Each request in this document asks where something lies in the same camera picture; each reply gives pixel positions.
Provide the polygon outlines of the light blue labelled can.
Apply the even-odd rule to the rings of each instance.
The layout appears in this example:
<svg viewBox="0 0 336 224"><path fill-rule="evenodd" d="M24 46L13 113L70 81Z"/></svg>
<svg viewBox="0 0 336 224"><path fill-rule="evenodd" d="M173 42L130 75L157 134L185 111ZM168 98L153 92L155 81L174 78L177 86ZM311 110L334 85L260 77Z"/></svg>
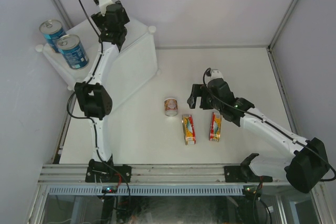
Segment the light blue labelled can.
<svg viewBox="0 0 336 224"><path fill-rule="evenodd" d="M66 35L62 23L56 19L47 20L39 26L39 31L43 34L46 42L54 52L59 53L57 41Z"/></svg>

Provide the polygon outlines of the dark blue tall can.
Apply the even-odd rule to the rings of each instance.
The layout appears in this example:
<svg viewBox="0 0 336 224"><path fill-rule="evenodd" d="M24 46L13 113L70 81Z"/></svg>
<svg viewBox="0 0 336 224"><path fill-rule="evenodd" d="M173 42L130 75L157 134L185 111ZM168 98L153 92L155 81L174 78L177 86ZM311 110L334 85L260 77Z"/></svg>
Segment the dark blue tall can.
<svg viewBox="0 0 336 224"><path fill-rule="evenodd" d="M57 48L71 69L79 70L88 65L89 58L79 36L74 34L62 36L57 41Z"/></svg>

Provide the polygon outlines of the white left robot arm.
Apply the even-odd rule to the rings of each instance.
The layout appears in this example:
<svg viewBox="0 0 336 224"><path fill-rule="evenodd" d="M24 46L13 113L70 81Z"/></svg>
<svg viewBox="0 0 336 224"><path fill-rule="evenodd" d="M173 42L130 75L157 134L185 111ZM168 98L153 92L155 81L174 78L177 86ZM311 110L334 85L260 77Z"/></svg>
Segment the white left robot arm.
<svg viewBox="0 0 336 224"><path fill-rule="evenodd" d="M108 143L107 115L112 110L112 98L104 87L112 64L117 59L127 36L125 25L130 21L120 1L97 0L100 12L91 20L100 30L97 57L83 82L75 84L75 94L84 118L89 120L93 155L90 167L97 167L103 182L113 180L116 169Z"/></svg>

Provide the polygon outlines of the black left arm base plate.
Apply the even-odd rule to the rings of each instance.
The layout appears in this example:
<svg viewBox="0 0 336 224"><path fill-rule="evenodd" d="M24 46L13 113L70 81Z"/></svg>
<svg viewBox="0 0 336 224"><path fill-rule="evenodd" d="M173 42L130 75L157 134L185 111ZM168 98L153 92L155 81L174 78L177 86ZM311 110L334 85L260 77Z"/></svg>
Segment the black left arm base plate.
<svg viewBox="0 0 336 224"><path fill-rule="evenodd" d="M85 182L86 183L117 183L127 182L131 180L132 167L128 165L114 166L110 161L107 166L105 163L91 159L89 161Z"/></svg>

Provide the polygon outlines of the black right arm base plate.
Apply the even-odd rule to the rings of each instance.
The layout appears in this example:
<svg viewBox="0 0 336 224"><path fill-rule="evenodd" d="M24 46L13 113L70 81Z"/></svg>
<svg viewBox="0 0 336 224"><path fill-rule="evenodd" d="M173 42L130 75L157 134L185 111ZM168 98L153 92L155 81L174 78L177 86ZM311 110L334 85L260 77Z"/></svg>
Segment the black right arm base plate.
<svg viewBox="0 0 336 224"><path fill-rule="evenodd" d="M271 183L270 176L257 176L248 166L224 166L225 181L227 183Z"/></svg>

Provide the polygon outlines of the pink portrait labelled can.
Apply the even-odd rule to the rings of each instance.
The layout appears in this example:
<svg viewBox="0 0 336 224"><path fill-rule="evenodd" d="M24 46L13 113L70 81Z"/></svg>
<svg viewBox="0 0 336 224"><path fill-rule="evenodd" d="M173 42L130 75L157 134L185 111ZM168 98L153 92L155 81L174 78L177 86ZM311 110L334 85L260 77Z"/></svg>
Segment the pink portrait labelled can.
<svg viewBox="0 0 336 224"><path fill-rule="evenodd" d="M164 113L166 116L176 116L178 114L178 103L175 98L164 100Z"/></svg>

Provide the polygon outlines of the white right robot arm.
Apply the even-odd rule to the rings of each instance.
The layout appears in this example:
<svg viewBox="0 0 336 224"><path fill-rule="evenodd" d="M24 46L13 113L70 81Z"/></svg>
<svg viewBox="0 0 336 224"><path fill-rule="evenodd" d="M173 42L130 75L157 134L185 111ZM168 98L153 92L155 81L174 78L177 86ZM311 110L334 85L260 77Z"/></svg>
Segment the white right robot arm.
<svg viewBox="0 0 336 224"><path fill-rule="evenodd" d="M197 98L201 99L201 109L218 111L226 121L259 135L283 155L282 159L272 159L256 153L241 168L244 180L252 182L260 176L286 179L296 190L309 193L331 169L325 145L320 139L308 140L284 129L250 101L234 96L224 79L194 84L187 100L191 109L196 107Z"/></svg>

